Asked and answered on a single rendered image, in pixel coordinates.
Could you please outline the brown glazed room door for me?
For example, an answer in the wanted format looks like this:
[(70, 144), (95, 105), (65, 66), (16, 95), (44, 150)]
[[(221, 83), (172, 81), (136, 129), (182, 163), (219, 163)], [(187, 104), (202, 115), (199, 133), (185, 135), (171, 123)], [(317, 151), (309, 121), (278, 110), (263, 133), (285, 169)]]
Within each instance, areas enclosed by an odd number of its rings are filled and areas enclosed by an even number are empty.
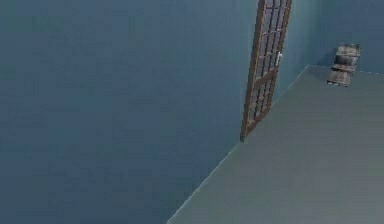
[(259, 0), (240, 141), (269, 113), (293, 0)]

